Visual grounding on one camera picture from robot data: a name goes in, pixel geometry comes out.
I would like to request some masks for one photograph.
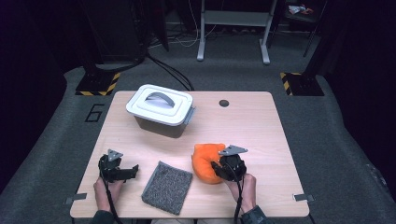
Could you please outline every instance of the gray floor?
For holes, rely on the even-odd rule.
[[[281,72],[303,72],[314,49],[303,57],[307,39],[278,34],[263,65],[260,36],[217,36],[206,43],[205,60],[196,61],[198,43],[178,43],[150,54],[174,66],[197,91],[269,91],[273,94],[291,154],[317,223],[396,223],[396,205],[372,176],[370,162],[343,126],[342,116],[324,77],[317,76],[325,96],[288,96]],[[64,200],[78,188],[114,93],[76,96],[84,75],[76,68],[64,76],[67,91],[47,129],[0,196],[0,223],[71,223]],[[185,89],[146,59],[122,72],[115,91],[135,91],[143,84]],[[84,122],[91,107],[103,110],[98,122]],[[76,220],[87,223],[88,220]],[[276,223],[311,223],[308,217],[274,218]]]

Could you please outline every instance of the sleeve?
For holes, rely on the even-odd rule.
[[[113,224],[113,214],[107,211],[98,210],[92,218],[90,224]]]
[[[242,221],[244,224],[272,224],[271,220],[269,220],[264,212],[260,209],[258,205],[256,205],[253,209],[246,212],[242,215]]]

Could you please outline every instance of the stand base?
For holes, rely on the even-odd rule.
[[[314,77],[306,78],[300,73],[281,73],[286,94],[292,96],[324,96]]]
[[[198,55],[197,55],[198,62],[201,62],[204,60],[204,53],[205,53],[205,40],[201,40],[199,42]]]
[[[259,40],[260,49],[262,50],[262,62],[265,65],[270,64],[270,57],[268,56],[268,49],[265,43],[262,43],[262,39]]]
[[[76,95],[110,95],[119,77],[120,73],[100,70],[95,75],[86,73],[76,87]]]

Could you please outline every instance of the orange object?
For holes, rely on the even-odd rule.
[[[225,148],[224,144],[196,144],[192,155],[192,168],[195,174],[206,184],[218,184],[222,179],[212,168],[211,162],[219,165],[219,151]]]

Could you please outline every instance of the hand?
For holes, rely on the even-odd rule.
[[[238,184],[227,180],[224,183],[228,186],[233,198],[237,202],[239,198]],[[239,181],[239,184],[243,188],[241,209],[243,213],[246,213],[256,206],[256,177],[251,174],[245,174],[244,180]]]
[[[122,180],[115,181],[114,183],[108,183],[108,189],[111,192],[111,198],[113,199],[114,204],[120,197],[122,183]],[[111,212],[110,203],[108,202],[107,198],[105,183],[103,182],[102,177],[98,177],[96,182],[93,184],[93,188],[95,189],[95,200],[96,205],[98,206],[98,210]]]

